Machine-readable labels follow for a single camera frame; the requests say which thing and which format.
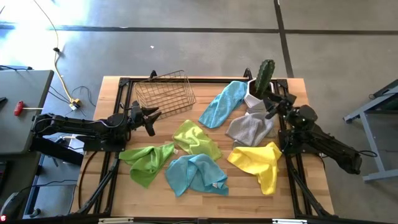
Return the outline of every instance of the microfiber cloth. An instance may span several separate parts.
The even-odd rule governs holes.
[[[247,88],[247,83],[232,81],[209,104],[205,112],[200,116],[199,122],[207,128],[220,127],[232,110],[242,104]]]
[[[282,153],[274,142],[266,147],[236,147],[228,161],[239,169],[257,176],[264,195],[275,193],[278,173],[277,161]]]
[[[234,148],[238,146],[258,146],[261,140],[274,126],[273,119],[266,119],[268,112],[252,113],[234,119],[226,135],[235,140]]]
[[[186,120],[173,135],[174,142],[189,154],[206,154],[213,160],[219,159],[220,149],[199,126]]]
[[[159,147],[148,146],[120,152],[119,159],[131,165],[131,179],[148,188],[173,151],[173,143]]]
[[[228,195],[225,184],[227,176],[209,156],[205,154],[181,156],[173,160],[166,170],[166,179],[181,196],[188,188],[199,192]]]

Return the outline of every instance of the potted cactus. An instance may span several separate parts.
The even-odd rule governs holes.
[[[248,81],[248,90],[244,97],[244,101],[249,108],[255,108],[259,110],[266,109],[262,99],[265,97],[266,90],[273,91],[270,81],[272,74],[274,73],[274,69],[275,62],[273,60],[267,59],[261,63],[257,78]]]

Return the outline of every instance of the blue cloth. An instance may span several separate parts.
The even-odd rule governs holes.
[[[181,156],[170,163],[165,174],[176,197],[181,196],[188,188],[228,195],[225,184],[227,176],[206,154]]]
[[[232,81],[209,104],[205,112],[200,116],[199,122],[207,128],[220,127],[232,110],[242,104],[247,88],[247,83]]]

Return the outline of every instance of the cactus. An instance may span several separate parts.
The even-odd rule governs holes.
[[[254,96],[262,100],[265,97],[266,90],[269,86],[269,82],[271,81],[272,74],[274,73],[275,62],[271,59],[267,59],[263,61],[260,65],[260,70],[256,78],[256,92]]]

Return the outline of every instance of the yellow cable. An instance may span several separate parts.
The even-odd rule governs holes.
[[[67,97],[69,98],[69,101],[72,102],[72,101],[73,101],[73,98],[69,95],[68,89],[67,89],[67,87],[65,86],[65,83],[63,82],[63,78],[61,77],[60,72],[58,71],[58,68],[57,68],[57,61],[58,61],[58,60],[57,60],[57,52],[55,52],[55,56],[54,56],[54,67],[55,67],[55,70],[57,71],[57,75],[58,75],[58,77],[59,77],[59,79],[60,79],[60,81],[61,81],[62,87],[63,87],[63,89],[65,90],[65,93],[67,94]]]
[[[33,0],[33,1],[36,3],[36,5],[39,7],[39,9],[44,13],[44,15],[45,15],[45,16],[47,17],[47,19],[50,21],[51,26],[53,27],[53,29],[54,29],[54,31],[55,31],[55,35],[57,36],[57,48],[58,48],[58,45],[59,45],[59,38],[58,38],[58,32],[57,32],[57,30],[56,30],[54,24],[52,23],[52,21],[51,21],[51,19],[49,18],[49,16],[48,16],[48,15],[44,12],[44,10],[40,7],[40,5],[36,2],[36,0]],[[69,92],[68,92],[68,89],[67,89],[67,87],[66,87],[66,85],[65,85],[65,82],[63,81],[63,78],[61,77],[60,72],[58,71],[58,68],[57,68],[57,62],[58,62],[57,54],[58,54],[58,52],[55,52],[55,56],[54,56],[54,67],[55,67],[55,70],[57,71],[57,75],[58,75],[58,78],[59,78],[60,81],[61,81],[62,87],[63,87],[63,89],[65,90],[65,93],[67,94],[67,96],[68,96],[68,98],[69,98],[69,101],[72,102],[72,101],[73,101],[73,98],[70,96],[70,94],[69,94]]]

